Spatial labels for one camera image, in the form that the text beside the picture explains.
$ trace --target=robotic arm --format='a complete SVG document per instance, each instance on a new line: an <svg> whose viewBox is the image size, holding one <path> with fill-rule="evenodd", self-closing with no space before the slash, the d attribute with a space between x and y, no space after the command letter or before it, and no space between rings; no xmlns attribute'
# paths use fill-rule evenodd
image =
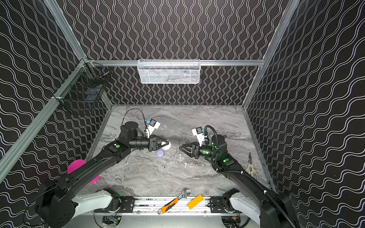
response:
<svg viewBox="0 0 365 228"><path fill-rule="evenodd" d="M101 172L123 160L131 153L131 149L147 148L149 151L155 151L170 147L169 141L149 133L148 136L144 136L136 122L122 125L119 137L107 144L86 164L71 174L63 175L55 181L48 180L40 186L39 192L42 194L36 199L36 212L50 227L59 228L78 214L92 209L106 207L110 207L110 210L118 209L119 195L112 190L103 190L82 197L76 197L76 194ZM96 200L100 197L107 199L101 201L103 205L99 205L100 200ZM89 203L85 206L82 202L86 202L86 199Z"/></svg>
<svg viewBox="0 0 365 228"><path fill-rule="evenodd" d="M208 128L214 133L211 144L207 134ZM228 153L224 136L218 135L209 125L204 129L201 127L193 129L192 132L199 142L184 144L179 149L191 158L205 157L217 173L235 182L252 200L246 199L238 190L232 189L223 194L225 208L245 213L264 228L299 227L289 197L276 194L248 174Z"/></svg>

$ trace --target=purple round object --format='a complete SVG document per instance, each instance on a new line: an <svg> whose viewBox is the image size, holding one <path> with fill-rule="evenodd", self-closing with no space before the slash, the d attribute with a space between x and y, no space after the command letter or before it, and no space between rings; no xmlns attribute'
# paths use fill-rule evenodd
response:
<svg viewBox="0 0 365 228"><path fill-rule="evenodd" d="M158 150L158 151L156 152L156 155L157 155L158 157L162 157L162 156L164 155L164 151L163 151L163 150Z"/></svg>

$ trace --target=beige scissors handle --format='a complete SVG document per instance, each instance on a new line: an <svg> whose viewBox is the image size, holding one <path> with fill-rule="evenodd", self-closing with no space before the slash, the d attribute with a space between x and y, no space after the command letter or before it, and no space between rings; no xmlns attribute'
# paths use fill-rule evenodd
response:
<svg viewBox="0 0 365 228"><path fill-rule="evenodd" d="M250 174L253 178L255 178L255 179L258 178L257 173L256 173L255 169L253 168L252 162L249 162L247 164L246 172L248 174Z"/></svg>

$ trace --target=black and white wallpaper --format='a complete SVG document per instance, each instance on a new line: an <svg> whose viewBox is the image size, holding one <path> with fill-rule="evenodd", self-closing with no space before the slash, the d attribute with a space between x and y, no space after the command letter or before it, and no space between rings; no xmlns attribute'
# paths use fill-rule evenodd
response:
<svg viewBox="0 0 365 228"><path fill-rule="evenodd" d="M43 0L0 1L0 158L78 63Z"/></svg>
<svg viewBox="0 0 365 228"><path fill-rule="evenodd" d="M73 116L60 105L0 184L0 228L25 228L41 224L32 200L45 180L59 178L77 159L85 159L96 137L106 108L100 102L94 116Z"/></svg>
<svg viewBox="0 0 365 228"><path fill-rule="evenodd" d="M137 67L110 68L113 104L242 105L258 67L202 67L198 84L142 84Z"/></svg>
<svg viewBox="0 0 365 228"><path fill-rule="evenodd" d="M89 59L262 59L288 0L57 0Z"/></svg>
<svg viewBox="0 0 365 228"><path fill-rule="evenodd" d="M365 1L302 0L248 114L303 228L365 227Z"/></svg>

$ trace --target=basket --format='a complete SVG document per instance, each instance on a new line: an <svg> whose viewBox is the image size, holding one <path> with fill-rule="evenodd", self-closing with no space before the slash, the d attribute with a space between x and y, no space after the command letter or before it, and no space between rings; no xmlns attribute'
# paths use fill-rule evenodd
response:
<svg viewBox="0 0 365 228"><path fill-rule="evenodd" d="M200 59L140 59L137 70L145 84L197 84Z"/></svg>
<svg viewBox="0 0 365 228"><path fill-rule="evenodd" d="M57 99L73 115L93 115L101 106L101 95L110 75L110 68L87 63Z"/></svg>

